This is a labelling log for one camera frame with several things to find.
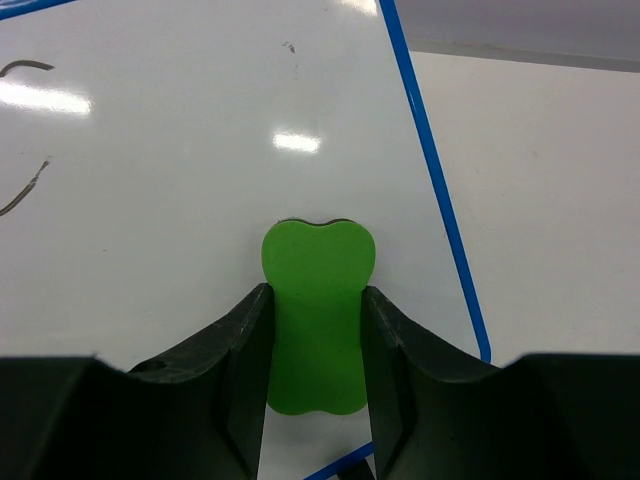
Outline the blue framed whiteboard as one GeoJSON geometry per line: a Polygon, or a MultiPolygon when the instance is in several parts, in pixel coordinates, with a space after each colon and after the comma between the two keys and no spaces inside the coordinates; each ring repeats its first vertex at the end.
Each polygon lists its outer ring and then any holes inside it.
{"type": "MultiPolygon", "coordinates": [[[[1,361],[130,371],[267,285],[288,219],[364,226],[371,283],[490,358],[393,2],[2,3],[1,361]]],[[[368,409],[266,403],[254,479],[338,475],[379,478],[368,409]]]]}

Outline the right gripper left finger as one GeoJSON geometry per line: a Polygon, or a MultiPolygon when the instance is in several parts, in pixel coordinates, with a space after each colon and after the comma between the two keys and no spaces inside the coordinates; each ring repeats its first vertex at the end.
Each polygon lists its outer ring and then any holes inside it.
{"type": "Polygon", "coordinates": [[[5,479],[254,479],[272,289],[130,371],[90,356],[1,361],[5,479]]]}

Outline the green whiteboard eraser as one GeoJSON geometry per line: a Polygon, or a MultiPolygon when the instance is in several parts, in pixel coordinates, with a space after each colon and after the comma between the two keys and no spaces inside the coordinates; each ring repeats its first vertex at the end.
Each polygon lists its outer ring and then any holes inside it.
{"type": "Polygon", "coordinates": [[[361,410],[361,295],[376,261],[371,233],[346,219],[284,220],[264,236],[261,261],[274,293],[269,406],[289,416],[361,410]]]}

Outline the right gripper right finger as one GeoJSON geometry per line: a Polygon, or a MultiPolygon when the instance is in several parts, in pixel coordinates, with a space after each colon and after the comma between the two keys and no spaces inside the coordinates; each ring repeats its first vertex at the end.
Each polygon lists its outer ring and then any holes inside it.
{"type": "Polygon", "coordinates": [[[639,359],[528,354],[496,367],[362,295],[361,348],[381,479],[635,479],[639,359]]]}

